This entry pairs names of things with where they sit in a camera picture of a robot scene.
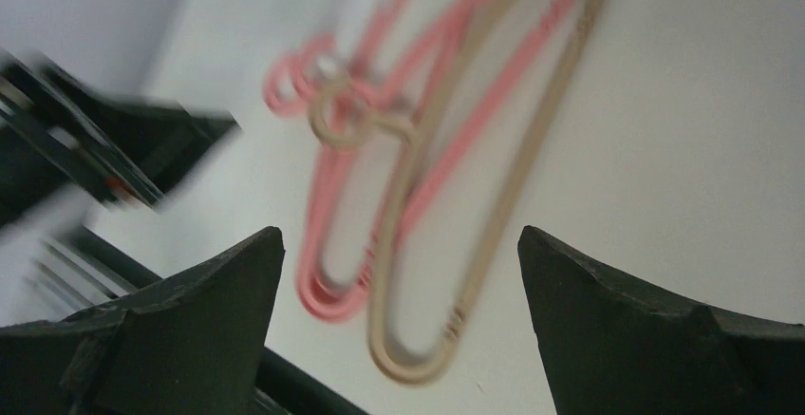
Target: gray wall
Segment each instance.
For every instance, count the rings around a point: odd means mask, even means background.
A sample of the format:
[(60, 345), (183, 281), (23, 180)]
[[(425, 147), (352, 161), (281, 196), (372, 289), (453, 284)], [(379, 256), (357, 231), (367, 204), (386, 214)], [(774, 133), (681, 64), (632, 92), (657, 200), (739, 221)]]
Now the gray wall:
[[(0, 49), (27, 60), (45, 54), (107, 91), (135, 93), (157, 54), (178, 0), (0, 0)], [(0, 325), (39, 238), (81, 217), (90, 199), (62, 192), (0, 231)]]

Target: tabletop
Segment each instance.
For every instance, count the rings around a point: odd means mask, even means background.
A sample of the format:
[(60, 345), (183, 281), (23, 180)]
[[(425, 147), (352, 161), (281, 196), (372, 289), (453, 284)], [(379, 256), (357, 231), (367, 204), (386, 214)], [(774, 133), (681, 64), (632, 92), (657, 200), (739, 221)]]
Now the tabletop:
[[(608, 0), (456, 362), (426, 387), (383, 377), (367, 351), (365, 312), (325, 324), (296, 297), (318, 141), (306, 119), (273, 116), (260, 95), (271, 63), (330, 22), (329, 1), (184, 0), (143, 93), (226, 109), (242, 130), (159, 211), (99, 206), (92, 230), (166, 276), (279, 227), (287, 252), (266, 346), (376, 415), (554, 413), (520, 280), (525, 225), (673, 292), (805, 323), (805, 0)], [(379, 69), (448, 1), (414, 0)], [(484, 66), (510, 52), (506, 40), (547, 1), (513, 10)], [(413, 350), (427, 351), (440, 332), (563, 30), (403, 249), (391, 314)], [(478, 67), (462, 88), (430, 161), (494, 74)], [(398, 149), (384, 138), (362, 149), (324, 251), (338, 281), (360, 263)]]

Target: pink hanger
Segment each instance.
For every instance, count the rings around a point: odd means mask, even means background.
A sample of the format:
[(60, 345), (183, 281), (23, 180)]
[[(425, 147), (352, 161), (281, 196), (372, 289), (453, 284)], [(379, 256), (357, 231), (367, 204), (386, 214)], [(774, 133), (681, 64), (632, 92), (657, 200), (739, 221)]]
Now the pink hanger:
[[(368, 106), (380, 109), (391, 105), (399, 97), (400, 89), (411, 73), (425, 61), (427, 54), (438, 50), (437, 61), (430, 71), (428, 82), (416, 109), (417, 113), (412, 119), (413, 124), (416, 124), (420, 118), (421, 104), (427, 100), (435, 86), (439, 84), (445, 68), (460, 48), (462, 36), (473, 11), (477, 5), (485, 1), (458, 0), (405, 52), (380, 87), (371, 85), (362, 77), (366, 75), (367, 67), (371, 64), (371, 60), (393, 28), (394, 21), (408, 0), (394, 0), (389, 9), (378, 10), (370, 22), (355, 59), (347, 69), (350, 88), (336, 100), (334, 118), (329, 127), (335, 131), (344, 130), (353, 101), (361, 101)], [(554, 0), (552, 2), (548, 14), (518, 47), (513, 60), (504, 68), (476, 109), (473, 110), (469, 120), (461, 127), (439, 162), (422, 178), (423, 181), (415, 188), (406, 203), (397, 245), (405, 240), (416, 225), (441, 186), (449, 179), (466, 150), (498, 110), (501, 102), (515, 86), (518, 78), (541, 49), (553, 28), (567, 14), (574, 1)], [(269, 73), (263, 89), (266, 104), (274, 113), (280, 116), (291, 116), (305, 112), (310, 102), (315, 100), (319, 93), (319, 85), (305, 75), (306, 67), (318, 55), (330, 52), (332, 47), (333, 38), (326, 34), (308, 43), (300, 54), (286, 56), (276, 64)], [(285, 101), (278, 92), (278, 84), (285, 75), (290, 75), (291, 82), (298, 94), (296, 100)], [(338, 198), (355, 159), (354, 152), (338, 151), (328, 145), (322, 146), (310, 189), (307, 230), (296, 279), (297, 292), (306, 309), (314, 316), (330, 322), (348, 319), (362, 307), (368, 295), (370, 265), (373, 259), (372, 246), (366, 249), (366, 257), (356, 283), (346, 290), (330, 287), (319, 264), (321, 249), (327, 237)], [(383, 207), (379, 209), (376, 216), (374, 231), (377, 230), (382, 212)]]

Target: beige hanger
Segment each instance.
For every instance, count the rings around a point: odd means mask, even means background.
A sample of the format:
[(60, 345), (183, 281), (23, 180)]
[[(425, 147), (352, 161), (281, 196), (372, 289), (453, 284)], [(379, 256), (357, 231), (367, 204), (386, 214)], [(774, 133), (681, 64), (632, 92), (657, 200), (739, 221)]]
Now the beige hanger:
[(547, 90), (534, 111), (534, 118), (515, 156), (509, 176), (500, 191), (495, 209), (486, 223), (436, 350), (424, 360), (416, 360), (404, 352), (392, 356), (387, 344), (386, 311), (394, 241), (406, 199), (414, 186), (423, 158), (441, 123), (447, 105), (452, 100), (464, 73), (468, 70), (467, 67), (477, 57), (481, 47), (507, 10), (518, 1), (494, 0), (479, 12), (480, 15), (474, 20), (473, 28), (470, 30), (461, 52), (449, 66), (440, 87), (426, 104), (426, 108), (421, 114), (421, 120), (416, 127), (404, 118), (389, 116), (387, 113), (370, 109), (363, 113), (353, 133), (342, 134), (331, 130), (325, 120), (324, 108), (325, 104), (339, 92), (349, 88), (349, 79), (344, 77), (325, 86), (318, 100), (309, 110), (313, 132), (320, 140), (335, 147), (360, 146), (375, 127), (380, 127), (383, 131), (399, 136), (407, 142), (407, 150), (403, 152), (401, 162), (392, 176), (391, 188), (384, 206), (384, 215), (378, 228), (368, 300), (368, 344), (372, 359), (386, 376), (403, 384), (421, 385), (431, 382), (441, 376), (452, 362), (467, 316), (476, 304), (478, 293), (493, 261), (503, 231), (522, 193), (525, 181), (531, 172), (539, 148), (545, 140), (559, 102), (567, 90), (581, 53), (590, 38), (592, 26), (604, 4), (604, 0), (587, 0), (585, 3), (582, 15), (576, 23), (575, 32), (565, 45)]

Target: hanger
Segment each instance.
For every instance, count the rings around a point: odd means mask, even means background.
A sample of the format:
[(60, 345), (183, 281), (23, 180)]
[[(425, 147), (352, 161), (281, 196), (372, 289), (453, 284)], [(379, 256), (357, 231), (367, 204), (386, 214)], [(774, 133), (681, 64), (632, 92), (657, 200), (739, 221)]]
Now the hanger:
[(535, 110), (534, 118), (515, 156), (510, 174), (500, 191), (495, 209), (487, 221), (470, 268), (464, 277), (459, 296), (435, 351), (419, 361), (414, 360), (411, 356), (406, 356), (407, 354), (404, 352), (395, 355), (389, 350), (387, 343), (386, 314), (395, 240), (400, 230), (408, 193), (414, 185), (423, 157), (433, 140), (445, 109), (466, 73), (467, 67), (472, 63), (480, 47), (483, 46), (506, 10), (517, 1), (494, 0), (488, 4), (485, 8), (486, 12), (483, 13), (484, 16), (481, 16), (484, 19), (476, 21), (475, 28), (477, 29), (468, 34), (468, 39), (463, 44), (461, 52), (449, 66), (440, 88), (427, 102), (421, 120), (414, 129), (401, 125), (393, 117), (387, 117), (379, 112), (370, 112), (365, 114), (366, 118), (361, 124), (362, 130), (350, 137), (345, 137), (327, 127), (323, 117), (324, 107), (321, 106), (324, 101), (317, 101), (316, 106), (310, 110), (311, 125), (314, 126), (316, 135), (325, 143), (338, 144), (342, 147), (348, 143), (357, 145), (365, 138), (365, 135), (370, 133), (370, 130), (378, 128), (403, 139), (407, 144), (407, 150), (404, 151), (398, 169), (392, 177), (392, 187), (386, 197), (384, 214), (377, 233), (368, 309), (368, 344), (372, 359), (381, 372), (403, 384), (421, 385), (431, 382), (441, 376), (452, 362), (459, 339), (464, 332), (466, 320), (476, 304), (478, 293), (495, 256), (505, 226), (515, 208), (541, 143), (545, 139), (548, 127), (567, 90), (568, 83), (604, 3), (604, 0), (586, 0), (583, 13), (576, 23), (575, 32), (565, 45), (545, 95)]
[[(361, 77), (366, 74), (366, 66), (376, 55), (408, 1), (394, 0), (389, 9), (377, 11), (369, 23), (364, 40), (359, 44), (352, 66), (347, 70), (348, 73), (339, 75), (326, 85), (317, 85), (305, 75), (306, 66), (310, 65), (316, 56), (334, 50), (334, 46), (337, 45), (333, 37), (325, 35), (314, 39), (300, 54), (283, 59), (270, 73), (265, 85), (264, 97), (274, 112), (280, 115), (292, 115), (309, 108), (314, 133), (328, 143), (323, 145), (310, 189), (308, 224), (296, 279), (297, 292), (302, 304), (311, 314), (326, 321), (347, 320), (362, 307), (368, 296), (373, 259), (373, 245), (370, 244), (366, 248), (359, 277), (345, 290), (331, 287), (321, 269), (319, 261), (321, 249), (327, 238), (346, 177), (356, 159), (354, 151), (344, 150), (360, 146), (374, 125), (384, 126), (386, 130), (396, 132), (404, 139), (412, 134), (413, 126), (416, 126), (421, 118), (421, 105), (417, 106), (420, 112), (412, 119), (377, 120), (375, 118), (379, 114), (378, 110), (391, 106), (394, 99), (399, 97), (400, 89), (408, 81), (412, 71), (425, 62), (430, 52), (438, 50), (437, 61), (431, 68), (421, 104), (428, 100), (436, 85), (440, 84), (447, 65), (452, 62), (460, 49), (469, 18), (484, 0), (458, 0), (407, 50), (402, 59), (391, 69), (386, 82), (380, 87), (374, 87)], [(573, 2), (574, 0), (554, 0), (551, 10), (540, 24), (540, 30), (552, 30), (567, 14)], [(299, 94), (295, 101), (284, 101), (278, 91), (279, 81), (288, 74)], [(511, 80), (510, 78), (506, 82), (511, 84), (513, 83)], [(506, 86), (492, 89), (488, 100), (473, 111), (470, 120), (460, 129), (440, 161), (422, 178), (416, 191), (408, 198), (398, 235), (398, 245), (404, 242), (441, 186), (449, 179), (463, 154), (498, 110), (497, 103), (505, 98), (507, 93), (504, 89)], [(352, 111), (354, 103), (345, 100), (345, 97), (364, 102), (372, 108), (366, 114), (368, 118), (361, 121), (350, 136), (343, 134), (342, 131), (346, 125), (347, 113)], [(336, 112), (333, 122), (328, 124), (323, 111), (325, 104), (330, 101), (335, 101)], [(377, 230), (382, 215), (383, 209), (379, 210), (373, 230)]]

